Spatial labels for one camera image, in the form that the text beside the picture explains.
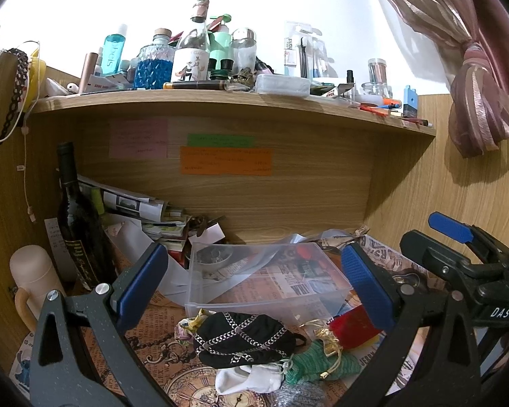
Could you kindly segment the green sticky note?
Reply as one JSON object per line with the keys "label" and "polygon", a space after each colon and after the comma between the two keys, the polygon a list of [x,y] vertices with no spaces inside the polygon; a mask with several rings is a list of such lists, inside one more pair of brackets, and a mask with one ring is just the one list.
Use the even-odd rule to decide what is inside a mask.
{"label": "green sticky note", "polygon": [[244,135],[202,133],[189,133],[187,135],[187,145],[189,147],[254,148],[255,141],[253,136]]}

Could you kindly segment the clear plastic storage bin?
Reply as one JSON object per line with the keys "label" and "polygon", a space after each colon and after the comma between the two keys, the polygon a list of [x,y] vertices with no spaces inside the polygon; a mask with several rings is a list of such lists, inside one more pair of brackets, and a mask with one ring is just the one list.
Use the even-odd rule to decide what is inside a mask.
{"label": "clear plastic storage bin", "polygon": [[186,314],[200,309],[214,312],[265,314],[283,324],[313,319],[327,321],[345,310],[352,286],[341,270],[315,243],[228,245],[231,262],[215,272],[203,272],[195,253],[208,245],[196,244],[188,272],[202,281],[218,282],[219,295],[190,291]]}

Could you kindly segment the red fabric pouch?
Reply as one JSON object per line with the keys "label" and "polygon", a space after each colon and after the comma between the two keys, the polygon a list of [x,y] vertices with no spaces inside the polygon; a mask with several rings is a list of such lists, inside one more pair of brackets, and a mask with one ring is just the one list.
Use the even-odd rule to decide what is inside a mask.
{"label": "red fabric pouch", "polygon": [[362,346],[381,333],[381,329],[372,324],[363,305],[333,318],[329,323],[329,329],[345,350]]}

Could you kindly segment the rose gold tube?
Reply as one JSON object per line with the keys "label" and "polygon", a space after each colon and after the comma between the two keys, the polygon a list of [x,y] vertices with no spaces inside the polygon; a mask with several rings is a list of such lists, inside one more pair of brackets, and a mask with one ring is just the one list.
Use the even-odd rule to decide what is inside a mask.
{"label": "rose gold tube", "polygon": [[90,77],[93,75],[95,65],[97,63],[97,53],[87,53],[85,55],[83,68],[80,76],[79,94],[83,94],[88,86]]}

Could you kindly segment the green knitted pouch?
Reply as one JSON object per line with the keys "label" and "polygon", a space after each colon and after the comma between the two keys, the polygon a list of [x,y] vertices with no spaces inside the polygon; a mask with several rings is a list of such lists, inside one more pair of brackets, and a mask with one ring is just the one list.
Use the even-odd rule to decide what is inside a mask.
{"label": "green knitted pouch", "polygon": [[361,365],[354,355],[337,353],[327,356],[320,340],[311,342],[304,352],[292,356],[284,365],[285,381],[290,385],[342,380],[358,375],[360,371]]}

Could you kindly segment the grey glittery pouch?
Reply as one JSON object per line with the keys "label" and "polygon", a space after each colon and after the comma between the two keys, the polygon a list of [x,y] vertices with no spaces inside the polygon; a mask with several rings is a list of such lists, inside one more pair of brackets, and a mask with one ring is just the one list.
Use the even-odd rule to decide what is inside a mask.
{"label": "grey glittery pouch", "polygon": [[323,389],[312,382],[299,384],[284,383],[276,391],[272,406],[276,407],[323,407],[325,394]]}

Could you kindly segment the rolled magazine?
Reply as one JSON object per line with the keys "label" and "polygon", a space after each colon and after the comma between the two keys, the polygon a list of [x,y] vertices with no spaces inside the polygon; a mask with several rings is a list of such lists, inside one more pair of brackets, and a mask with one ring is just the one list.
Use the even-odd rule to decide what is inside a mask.
{"label": "rolled magazine", "polygon": [[116,210],[118,213],[136,219],[145,219],[152,222],[163,221],[164,211],[168,206],[168,202],[165,200],[110,187],[83,175],[78,175],[78,180],[83,193],[88,192],[91,188],[99,188],[103,204],[110,210]]}

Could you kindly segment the clear flat plastic box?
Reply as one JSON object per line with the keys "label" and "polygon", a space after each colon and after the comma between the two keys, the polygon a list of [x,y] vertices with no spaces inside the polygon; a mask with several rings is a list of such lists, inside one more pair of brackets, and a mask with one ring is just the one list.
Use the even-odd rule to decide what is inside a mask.
{"label": "clear flat plastic box", "polygon": [[256,77],[256,92],[261,95],[309,97],[310,80],[287,75],[261,74]]}

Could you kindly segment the turquoise liquid bottle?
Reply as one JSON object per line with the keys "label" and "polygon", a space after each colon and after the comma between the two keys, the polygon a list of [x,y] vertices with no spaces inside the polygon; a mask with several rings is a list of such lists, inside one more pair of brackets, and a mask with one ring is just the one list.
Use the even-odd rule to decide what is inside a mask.
{"label": "turquoise liquid bottle", "polygon": [[121,33],[110,34],[105,38],[100,64],[103,76],[115,75],[119,71],[125,42],[126,37]]}

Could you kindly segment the white sock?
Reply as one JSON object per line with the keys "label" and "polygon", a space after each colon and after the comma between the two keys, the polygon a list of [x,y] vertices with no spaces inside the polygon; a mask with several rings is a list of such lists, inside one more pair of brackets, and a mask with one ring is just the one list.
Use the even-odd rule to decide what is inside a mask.
{"label": "white sock", "polygon": [[240,366],[217,371],[215,389],[219,395],[243,391],[267,394],[278,390],[285,379],[280,364]]}

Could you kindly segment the white paper sheet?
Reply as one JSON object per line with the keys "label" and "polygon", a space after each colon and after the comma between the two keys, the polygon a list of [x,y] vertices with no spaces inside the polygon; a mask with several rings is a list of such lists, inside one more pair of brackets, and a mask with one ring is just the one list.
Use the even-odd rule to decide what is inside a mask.
{"label": "white paper sheet", "polygon": [[131,220],[113,219],[106,234],[119,254],[133,269],[133,279],[128,286],[135,296],[141,292],[158,293],[168,301],[185,306],[190,291],[207,291],[209,299],[219,295],[218,282],[203,282],[202,276],[193,276],[181,267],[166,248],[151,240],[140,226]]}

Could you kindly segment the mint green bottle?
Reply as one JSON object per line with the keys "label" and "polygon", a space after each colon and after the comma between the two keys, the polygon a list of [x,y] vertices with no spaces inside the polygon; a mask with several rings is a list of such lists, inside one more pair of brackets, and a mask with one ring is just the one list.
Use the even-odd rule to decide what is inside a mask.
{"label": "mint green bottle", "polygon": [[210,80],[225,80],[231,76],[233,53],[231,50],[231,33],[228,28],[230,21],[231,16],[223,14],[212,18],[212,22],[208,25],[208,75]]}

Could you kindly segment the black braided headband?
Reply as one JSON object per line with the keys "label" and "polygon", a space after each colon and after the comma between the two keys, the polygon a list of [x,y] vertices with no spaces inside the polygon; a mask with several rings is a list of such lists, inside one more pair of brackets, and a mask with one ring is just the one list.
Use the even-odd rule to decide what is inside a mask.
{"label": "black braided headband", "polygon": [[15,58],[17,59],[17,65],[14,75],[13,93],[11,96],[6,118],[4,119],[4,123],[1,128],[0,140],[3,140],[8,136],[8,133],[12,128],[13,121],[15,119],[18,119],[20,116],[20,106],[22,101],[23,88],[26,86],[28,78],[27,54],[24,51],[16,48],[8,49],[7,53],[10,53],[15,56]]}

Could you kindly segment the orange sticky note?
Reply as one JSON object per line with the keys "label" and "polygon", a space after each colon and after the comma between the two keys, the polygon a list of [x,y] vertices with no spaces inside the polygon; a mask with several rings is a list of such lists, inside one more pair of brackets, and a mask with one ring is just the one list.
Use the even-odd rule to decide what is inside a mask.
{"label": "orange sticky note", "polygon": [[180,148],[180,171],[183,175],[254,175],[273,172],[272,149],[233,147]]}

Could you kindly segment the glass jar with metal lid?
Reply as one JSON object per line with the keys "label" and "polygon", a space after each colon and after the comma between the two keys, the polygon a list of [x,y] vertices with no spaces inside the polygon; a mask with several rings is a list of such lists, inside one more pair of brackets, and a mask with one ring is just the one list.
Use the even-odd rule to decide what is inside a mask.
{"label": "glass jar with metal lid", "polygon": [[251,73],[256,65],[256,34],[247,27],[237,28],[231,36],[234,75],[248,69]]}

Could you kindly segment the floral fabric scrunchie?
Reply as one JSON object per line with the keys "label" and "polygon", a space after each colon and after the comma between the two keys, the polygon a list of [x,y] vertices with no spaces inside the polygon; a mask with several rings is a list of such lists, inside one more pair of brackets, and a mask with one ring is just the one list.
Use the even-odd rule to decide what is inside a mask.
{"label": "floral fabric scrunchie", "polygon": [[174,328],[174,338],[177,341],[191,342],[205,320],[213,314],[213,311],[200,309],[195,317],[184,318]]}

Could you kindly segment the pink striped curtain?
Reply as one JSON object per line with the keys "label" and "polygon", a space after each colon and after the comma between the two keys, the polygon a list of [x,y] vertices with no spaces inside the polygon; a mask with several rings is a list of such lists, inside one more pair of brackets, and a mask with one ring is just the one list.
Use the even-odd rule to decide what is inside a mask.
{"label": "pink striped curtain", "polygon": [[387,0],[438,47],[451,78],[451,141],[462,157],[509,140],[509,11],[501,0]]}

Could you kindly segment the black pouch with chain pattern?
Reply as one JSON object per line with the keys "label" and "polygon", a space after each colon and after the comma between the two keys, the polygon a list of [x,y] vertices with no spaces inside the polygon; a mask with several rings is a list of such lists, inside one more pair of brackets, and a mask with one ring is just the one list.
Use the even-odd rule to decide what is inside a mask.
{"label": "black pouch with chain pattern", "polygon": [[304,335],[274,318],[237,312],[212,314],[193,340],[199,361],[217,369],[279,362],[306,345]]}

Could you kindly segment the wooden shelf board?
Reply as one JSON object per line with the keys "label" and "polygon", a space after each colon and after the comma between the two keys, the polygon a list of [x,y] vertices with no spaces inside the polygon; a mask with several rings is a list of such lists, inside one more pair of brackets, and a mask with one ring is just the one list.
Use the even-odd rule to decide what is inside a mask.
{"label": "wooden shelf board", "polygon": [[353,109],[334,99],[216,90],[117,91],[48,97],[36,103],[33,113],[252,119],[362,131],[414,133],[429,138],[436,136],[432,127],[409,123],[395,116],[380,116]]}

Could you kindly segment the pink sticky note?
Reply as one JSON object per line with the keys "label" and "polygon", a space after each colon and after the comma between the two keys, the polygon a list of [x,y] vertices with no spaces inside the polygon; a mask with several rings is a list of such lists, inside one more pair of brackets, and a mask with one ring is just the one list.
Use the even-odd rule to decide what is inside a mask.
{"label": "pink sticky note", "polygon": [[109,157],[120,160],[157,160],[167,157],[166,118],[110,121]]}

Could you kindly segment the white illustrated bottle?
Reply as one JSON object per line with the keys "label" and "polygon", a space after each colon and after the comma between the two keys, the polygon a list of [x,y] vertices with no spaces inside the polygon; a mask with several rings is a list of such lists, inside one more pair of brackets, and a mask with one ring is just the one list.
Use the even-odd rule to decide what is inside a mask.
{"label": "white illustrated bottle", "polygon": [[208,79],[208,5],[209,0],[197,0],[193,5],[192,17],[186,24],[174,53],[172,82]]}

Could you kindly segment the blue glass bottle with cork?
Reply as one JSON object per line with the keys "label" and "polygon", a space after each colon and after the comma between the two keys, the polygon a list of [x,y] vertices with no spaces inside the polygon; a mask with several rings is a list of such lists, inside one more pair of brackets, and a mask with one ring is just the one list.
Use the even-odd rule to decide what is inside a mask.
{"label": "blue glass bottle with cork", "polygon": [[140,49],[134,76],[136,89],[163,89],[172,77],[175,48],[169,44],[172,32],[160,27],[154,31],[151,44]]}

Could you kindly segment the small bowl with trinkets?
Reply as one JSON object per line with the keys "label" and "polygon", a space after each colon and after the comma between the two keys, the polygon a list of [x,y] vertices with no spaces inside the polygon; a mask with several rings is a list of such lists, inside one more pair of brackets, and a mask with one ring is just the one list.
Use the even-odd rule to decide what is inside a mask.
{"label": "small bowl with trinkets", "polygon": [[233,255],[228,245],[208,245],[195,253],[195,263],[203,272],[215,272],[226,267]]}

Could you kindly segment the stack of papers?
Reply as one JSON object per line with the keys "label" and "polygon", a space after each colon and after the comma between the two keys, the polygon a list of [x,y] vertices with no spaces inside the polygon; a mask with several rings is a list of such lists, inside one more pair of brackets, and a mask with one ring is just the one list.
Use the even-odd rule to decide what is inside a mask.
{"label": "stack of papers", "polygon": [[144,220],[142,231],[152,241],[164,245],[169,252],[181,253],[186,245],[189,221],[192,216],[183,209],[170,208],[164,211],[163,220],[152,222]]}

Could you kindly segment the dark wine bottle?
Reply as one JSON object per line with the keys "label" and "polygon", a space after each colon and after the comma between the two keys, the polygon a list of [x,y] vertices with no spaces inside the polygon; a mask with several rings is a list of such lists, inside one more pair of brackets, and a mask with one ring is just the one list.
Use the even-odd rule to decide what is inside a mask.
{"label": "dark wine bottle", "polygon": [[89,196],[80,190],[74,145],[58,145],[58,173],[61,200],[58,227],[85,289],[117,278],[111,243]]}

